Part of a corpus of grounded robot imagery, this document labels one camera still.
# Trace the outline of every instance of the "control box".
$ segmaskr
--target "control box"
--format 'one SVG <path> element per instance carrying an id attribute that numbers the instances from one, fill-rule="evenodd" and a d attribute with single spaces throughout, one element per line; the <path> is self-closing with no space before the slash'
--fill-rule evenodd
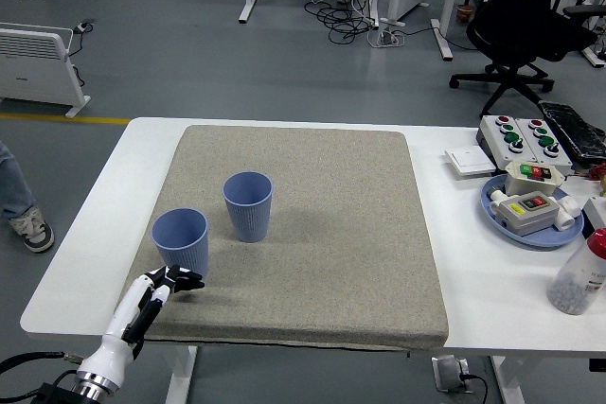
<path id="1" fill-rule="evenodd" d="M 541 191 L 515 196 L 501 202 L 495 214 L 496 222 L 517 236 L 527 236 L 553 224 L 560 207 Z"/>
<path id="2" fill-rule="evenodd" d="M 572 173 L 570 158 L 544 120 L 484 115 L 476 140 L 501 170 L 516 160 L 553 166 L 564 176 Z"/>
<path id="3" fill-rule="evenodd" d="M 512 161 L 505 167 L 508 177 L 505 180 L 506 194 L 525 194 L 541 191 L 551 196 L 556 188 L 564 183 L 564 177 L 551 165 Z"/>

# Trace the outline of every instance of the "white control box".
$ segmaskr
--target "white control box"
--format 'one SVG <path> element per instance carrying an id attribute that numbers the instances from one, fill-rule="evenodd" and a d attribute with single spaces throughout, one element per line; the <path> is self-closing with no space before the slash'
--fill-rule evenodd
<path id="1" fill-rule="evenodd" d="M 515 160 L 553 166 L 564 176 L 572 173 L 570 158 L 543 120 L 484 115 L 476 140 L 501 170 Z"/>

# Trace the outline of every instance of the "plastic bottle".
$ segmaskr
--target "plastic bottle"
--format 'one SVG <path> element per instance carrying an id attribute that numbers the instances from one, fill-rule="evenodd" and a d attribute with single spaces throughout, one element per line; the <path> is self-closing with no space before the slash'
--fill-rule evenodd
<path id="1" fill-rule="evenodd" d="M 562 266 L 547 288 L 551 304 L 566 314 L 582 314 L 606 281 L 606 228 L 597 229 Z"/>

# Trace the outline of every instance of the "blue cup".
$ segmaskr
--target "blue cup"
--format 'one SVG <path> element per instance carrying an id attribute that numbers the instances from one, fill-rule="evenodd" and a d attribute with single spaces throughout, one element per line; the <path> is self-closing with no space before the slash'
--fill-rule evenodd
<path id="1" fill-rule="evenodd" d="M 169 267 L 208 275 L 208 220 L 195 208 L 175 208 L 161 215 L 151 228 L 151 240 Z"/>
<path id="2" fill-rule="evenodd" d="M 255 243 L 267 235 L 274 184 L 265 174 L 244 171 L 223 184 L 223 198 L 240 241 Z"/>

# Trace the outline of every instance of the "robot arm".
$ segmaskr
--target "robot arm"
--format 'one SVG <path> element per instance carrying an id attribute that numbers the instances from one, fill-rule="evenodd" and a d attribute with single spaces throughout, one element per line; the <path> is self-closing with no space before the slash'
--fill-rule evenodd
<path id="1" fill-rule="evenodd" d="M 102 337 L 100 348 L 78 368 L 77 385 L 72 391 L 50 387 L 49 393 L 61 394 L 60 400 L 55 401 L 52 396 L 44 395 L 43 386 L 32 404 L 99 404 L 107 396 L 114 395 L 124 382 L 126 366 L 136 359 L 143 346 L 145 333 L 167 302 L 170 293 L 200 289 L 204 285 L 198 273 L 177 265 L 139 276 L 117 307 Z"/>

